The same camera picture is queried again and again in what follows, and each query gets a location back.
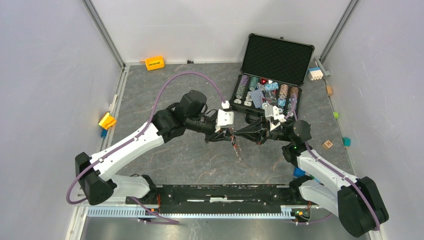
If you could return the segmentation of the red handled keyring tool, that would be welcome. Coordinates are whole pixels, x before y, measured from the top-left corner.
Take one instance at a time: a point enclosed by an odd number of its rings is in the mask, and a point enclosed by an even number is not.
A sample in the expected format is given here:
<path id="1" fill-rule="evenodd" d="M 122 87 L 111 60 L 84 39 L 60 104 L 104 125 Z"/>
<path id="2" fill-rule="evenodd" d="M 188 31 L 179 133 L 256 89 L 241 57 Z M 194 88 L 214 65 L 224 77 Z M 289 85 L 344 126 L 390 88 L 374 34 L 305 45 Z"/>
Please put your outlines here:
<path id="1" fill-rule="evenodd" d="M 236 157 L 239 161 L 242 161 L 244 158 L 243 158 L 243 154 L 242 154 L 242 150 L 241 150 L 241 147 L 239 145 L 239 142 L 238 142 L 238 140 L 237 140 L 237 138 L 236 138 L 236 136 L 235 136 L 235 134 L 232 130 L 230 130 L 229 133 L 230 133 L 230 142 L 233 146 Z"/>

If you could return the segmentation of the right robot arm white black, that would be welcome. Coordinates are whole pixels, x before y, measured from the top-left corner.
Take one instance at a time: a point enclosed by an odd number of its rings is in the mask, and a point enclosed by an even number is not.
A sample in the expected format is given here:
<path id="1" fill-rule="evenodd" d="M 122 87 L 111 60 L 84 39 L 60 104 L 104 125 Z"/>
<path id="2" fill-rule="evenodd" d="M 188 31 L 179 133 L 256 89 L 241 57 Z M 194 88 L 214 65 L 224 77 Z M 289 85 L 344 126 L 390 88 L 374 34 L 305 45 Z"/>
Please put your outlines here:
<path id="1" fill-rule="evenodd" d="M 304 120 L 274 124 L 265 117 L 235 131 L 235 135 L 258 145 L 267 140 L 286 141 L 282 154 L 285 160 L 314 178 L 302 177 L 289 189 L 295 204 L 310 201 L 336 217 L 353 237 L 379 231 L 389 220 L 389 213 L 377 184 L 368 176 L 359 178 L 325 160 L 308 144 L 311 126 Z"/>

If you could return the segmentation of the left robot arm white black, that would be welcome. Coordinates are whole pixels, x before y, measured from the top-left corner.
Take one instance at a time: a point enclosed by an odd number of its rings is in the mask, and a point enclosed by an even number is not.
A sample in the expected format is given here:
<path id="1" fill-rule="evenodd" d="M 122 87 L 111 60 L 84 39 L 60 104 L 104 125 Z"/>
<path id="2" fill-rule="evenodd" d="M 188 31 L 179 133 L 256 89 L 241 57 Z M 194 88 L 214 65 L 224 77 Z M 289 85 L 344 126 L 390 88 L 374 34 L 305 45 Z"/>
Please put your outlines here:
<path id="1" fill-rule="evenodd" d="M 186 130 L 205 135 L 206 142 L 228 141 L 228 126 L 234 122 L 230 103 L 208 116 L 206 96 L 196 90 L 183 95 L 179 102 L 154 113 L 139 129 L 118 143 L 91 155 L 81 152 L 75 157 L 76 179 L 87 201 L 95 206 L 111 197 L 136 197 L 145 204 L 153 203 L 157 190 L 147 176 L 128 177 L 117 172 L 144 153 L 182 136 Z"/>

